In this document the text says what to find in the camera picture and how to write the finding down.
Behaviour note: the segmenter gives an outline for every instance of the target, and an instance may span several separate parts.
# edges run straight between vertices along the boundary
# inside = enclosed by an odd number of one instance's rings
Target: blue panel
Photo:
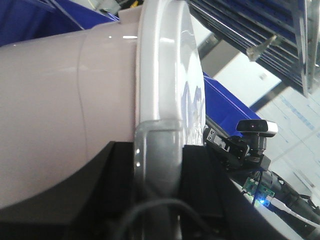
[[[0,46],[30,39],[54,8],[25,0],[0,1]]]
[[[119,20],[69,0],[56,2],[84,29]],[[80,29],[51,0],[0,0],[0,46]]]
[[[236,126],[240,120],[260,119],[258,115],[244,105],[218,81],[213,80],[205,73],[203,76],[206,115],[229,135],[241,136],[241,133],[236,131]]]

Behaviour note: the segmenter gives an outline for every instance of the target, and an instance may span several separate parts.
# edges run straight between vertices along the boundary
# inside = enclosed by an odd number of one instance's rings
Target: white plastic lid
[[[137,46],[136,125],[177,119],[184,144],[202,144],[205,86],[191,16],[184,0],[148,0]]]

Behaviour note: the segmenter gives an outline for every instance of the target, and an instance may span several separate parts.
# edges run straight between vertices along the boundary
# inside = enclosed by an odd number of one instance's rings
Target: white wall
[[[280,82],[279,78],[256,62],[250,62],[241,52],[214,79],[249,107]]]

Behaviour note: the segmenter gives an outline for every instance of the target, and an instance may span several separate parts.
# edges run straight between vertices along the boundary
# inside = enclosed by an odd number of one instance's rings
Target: wire
[[[85,30],[56,0],[49,0],[58,10],[60,10],[67,18],[69,18],[78,28]]]
[[[88,0],[88,2],[91,5],[92,9],[95,9],[95,5],[90,0]]]
[[[260,171],[259,181],[258,181],[258,185],[256,186],[256,189],[255,189],[255,192],[254,192],[254,197],[253,197],[252,205],[255,205],[255,202],[256,202],[256,200],[257,200],[257,192],[259,191],[259,188],[260,188],[260,185],[261,185],[262,174],[263,174],[263,172]]]
[[[123,216],[120,221],[118,228],[115,230],[113,234],[112,240],[121,240],[127,230],[127,228],[134,222],[134,220],[143,212],[148,209],[158,207],[158,206],[173,206],[185,212],[190,218],[192,218],[196,224],[198,224],[205,232],[209,234],[213,234],[210,226],[200,217],[200,215],[193,210],[188,204],[185,202],[175,199],[175,198],[162,198],[157,200],[147,201],[133,207],[127,214]]]
[[[306,224],[309,224],[315,228],[320,228],[320,225],[319,224],[316,224],[315,222],[313,221],[310,221],[306,218],[304,218],[303,216],[297,214],[296,212],[292,211],[290,208],[288,208],[282,201],[274,198],[274,197],[271,197],[271,196],[267,196],[266,199],[273,205],[275,206],[276,208],[282,210],[282,211],[285,211],[286,213],[294,216],[295,218],[305,222]]]

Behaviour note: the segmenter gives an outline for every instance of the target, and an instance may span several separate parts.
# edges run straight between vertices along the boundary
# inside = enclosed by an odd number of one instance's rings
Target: white plastic container
[[[176,158],[164,194],[175,191],[183,145],[202,144],[202,70],[185,1],[146,1],[140,15],[0,48],[0,208],[61,182],[110,141],[146,152],[146,126],[177,133],[162,147]]]

